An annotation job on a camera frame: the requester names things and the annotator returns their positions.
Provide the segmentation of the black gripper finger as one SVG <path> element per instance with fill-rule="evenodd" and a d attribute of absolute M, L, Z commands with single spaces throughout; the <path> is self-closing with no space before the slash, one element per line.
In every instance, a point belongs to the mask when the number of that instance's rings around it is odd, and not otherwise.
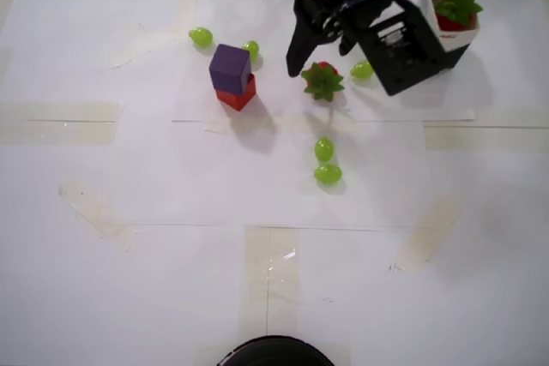
<path fill-rule="evenodd" d="M 339 53 L 342 57 L 346 56 L 357 44 L 359 25 L 352 19 L 340 17 L 341 42 L 339 44 Z"/>
<path fill-rule="evenodd" d="M 296 25 L 287 50 L 287 73 L 296 77 L 301 73 L 312 52 L 319 45 L 326 45 L 333 41 L 329 32 L 314 24 L 302 10 L 295 9 Z"/>

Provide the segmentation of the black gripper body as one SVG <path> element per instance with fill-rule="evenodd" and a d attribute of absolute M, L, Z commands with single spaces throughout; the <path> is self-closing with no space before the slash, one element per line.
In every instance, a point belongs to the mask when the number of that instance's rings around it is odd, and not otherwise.
<path fill-rule="evenodd" d="M 389 96 L 397 95 L 445 68 L 446 51 L 419 8 L 409 0 L 345 0 L 332 9 L 321 0 L 294 0 L 335 41 L 340 17 L 359 25 L 357 46 Z"/>

